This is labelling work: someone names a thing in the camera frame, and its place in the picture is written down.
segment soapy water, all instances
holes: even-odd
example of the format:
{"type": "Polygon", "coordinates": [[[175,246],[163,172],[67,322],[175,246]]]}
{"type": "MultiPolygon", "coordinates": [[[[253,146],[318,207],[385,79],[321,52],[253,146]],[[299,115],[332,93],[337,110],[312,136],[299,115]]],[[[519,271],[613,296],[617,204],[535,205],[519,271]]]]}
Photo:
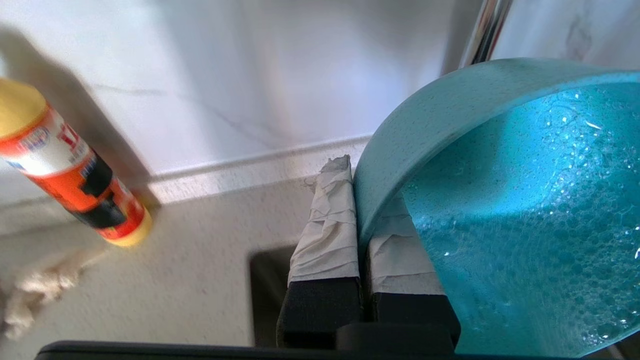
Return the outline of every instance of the soapy water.
{"type": "Polygon", "coordinates": [[[462,324],[457,352],[580,356],[640,328],[639,91],[532,101],[405,185],[462,324]]]}

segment orange tube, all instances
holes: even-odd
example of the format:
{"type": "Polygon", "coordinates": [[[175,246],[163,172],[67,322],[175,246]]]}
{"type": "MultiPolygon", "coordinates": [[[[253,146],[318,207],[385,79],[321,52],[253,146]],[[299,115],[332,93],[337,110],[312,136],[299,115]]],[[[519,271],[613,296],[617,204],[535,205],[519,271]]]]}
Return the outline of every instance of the orange tube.
{"type": "Polygon", "coordinates": [[[42,94],[1,78],[0,157],[110,243],[135,245],[151,230],[147,209],[42,94]]]}

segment kitchen countertop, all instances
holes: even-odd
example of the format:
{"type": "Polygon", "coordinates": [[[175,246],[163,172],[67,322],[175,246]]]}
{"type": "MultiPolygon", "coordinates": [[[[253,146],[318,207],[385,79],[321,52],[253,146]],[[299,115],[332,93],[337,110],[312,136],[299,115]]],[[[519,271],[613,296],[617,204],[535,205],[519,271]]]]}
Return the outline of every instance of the kitchen countertop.
{"type": "MultiPolygon", "coordinates": [[[[249,257],[295,244],[312,197],[296,180],[152,211],[145,242],[111,249],[21,340],[3,336],[0,359],[32,360],[58,340],[252,346],[249,257]]],[[[46,254],[102,241],[75,222],[0,238],[3,290],[46,254]]]]}

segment turquoise bowl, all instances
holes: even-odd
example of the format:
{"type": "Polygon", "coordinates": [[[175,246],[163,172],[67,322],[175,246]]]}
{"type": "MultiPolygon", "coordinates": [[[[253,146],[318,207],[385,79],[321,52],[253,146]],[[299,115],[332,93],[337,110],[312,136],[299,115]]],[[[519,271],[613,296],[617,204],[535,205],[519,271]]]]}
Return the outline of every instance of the turquoise bowl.
{"type": "Polygon", "coordinates": [[[640,329],[640,72],[495,60],[418,90],[354,178],[364,253],[402,192],[461,354],[576,357],[640,329]]]}

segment white wall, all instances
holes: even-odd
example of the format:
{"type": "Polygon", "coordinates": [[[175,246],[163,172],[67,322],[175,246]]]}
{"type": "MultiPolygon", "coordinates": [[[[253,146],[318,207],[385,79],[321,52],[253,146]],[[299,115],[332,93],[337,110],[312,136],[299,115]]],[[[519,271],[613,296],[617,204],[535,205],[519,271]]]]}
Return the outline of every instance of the white wall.
{"type": "MultiPolygon", "coordinates": [[[[122,177],[158,176],[373,133],[456,68],[479,4],[3,0],[0,75],[41,89],[122,177]]],[[[638,68],[639,11],[516,0],[495,57],[638,68]]],[[[0,204],[42,196],[5,165],[0,184],[0,204]]]]}

